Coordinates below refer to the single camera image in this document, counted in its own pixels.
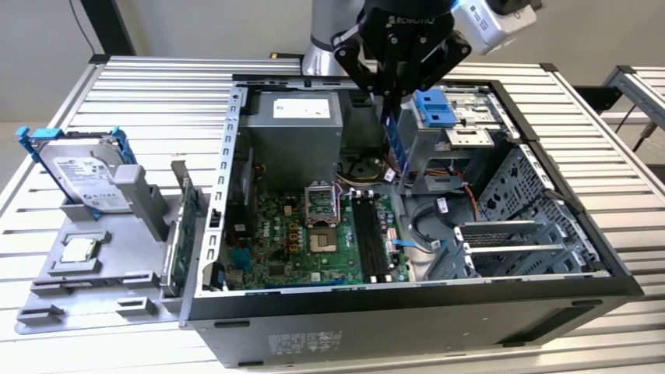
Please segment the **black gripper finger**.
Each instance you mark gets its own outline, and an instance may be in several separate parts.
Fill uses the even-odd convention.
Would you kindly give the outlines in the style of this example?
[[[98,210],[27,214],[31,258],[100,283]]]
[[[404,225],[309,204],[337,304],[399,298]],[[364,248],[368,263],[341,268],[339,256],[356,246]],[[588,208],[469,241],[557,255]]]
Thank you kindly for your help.
[[[471,52],[469,42],[457,30],[451,31],[436,47],[419,43],[399,78],[400,93],[407,96],[416,90],[429,90]]]
[[[331,42],[333,57],[359,88],[369,94],[395,96],[399,45],[393,34],[368,24],[356,24],[349,30],[336,33]],[[375,70],[361,60],[364,50],[375,56]]]

